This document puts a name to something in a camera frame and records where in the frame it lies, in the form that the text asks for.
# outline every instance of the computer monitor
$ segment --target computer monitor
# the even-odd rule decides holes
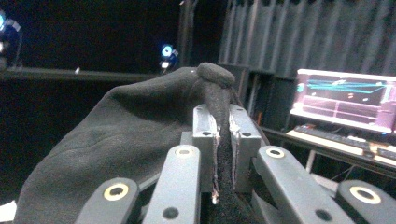
[[[292,115],[394,132],[396,77],[300,69],[297,79]]]

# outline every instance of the dark wall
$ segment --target dark wall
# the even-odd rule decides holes
[[[227,1],[199,0],[194,14],[191,65],[218,63]]]
[[[26,67],[149,73],[176,45],[179,1],[2,1]]]

